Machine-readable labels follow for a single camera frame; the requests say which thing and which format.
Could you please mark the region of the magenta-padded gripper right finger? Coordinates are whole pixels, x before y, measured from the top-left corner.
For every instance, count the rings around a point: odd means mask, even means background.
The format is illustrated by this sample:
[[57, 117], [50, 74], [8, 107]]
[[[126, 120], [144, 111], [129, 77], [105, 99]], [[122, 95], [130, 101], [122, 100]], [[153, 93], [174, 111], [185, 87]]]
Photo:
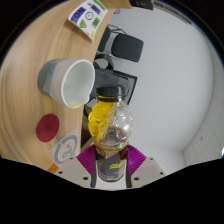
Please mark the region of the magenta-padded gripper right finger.
[[129, 145], [126, 165], [126, 187], [140, 188], [167, 175], [154, 157], [146, 157]]

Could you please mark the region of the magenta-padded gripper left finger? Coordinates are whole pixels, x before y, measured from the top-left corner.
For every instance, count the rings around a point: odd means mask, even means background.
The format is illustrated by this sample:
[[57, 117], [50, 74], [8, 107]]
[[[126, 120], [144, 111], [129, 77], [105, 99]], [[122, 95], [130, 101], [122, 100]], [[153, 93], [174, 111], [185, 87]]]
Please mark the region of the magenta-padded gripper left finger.
[[95, 149], [87, 148], [77, 157], [68, 158], [56, 175], [84, 188], [94, 188], [97, 181]]

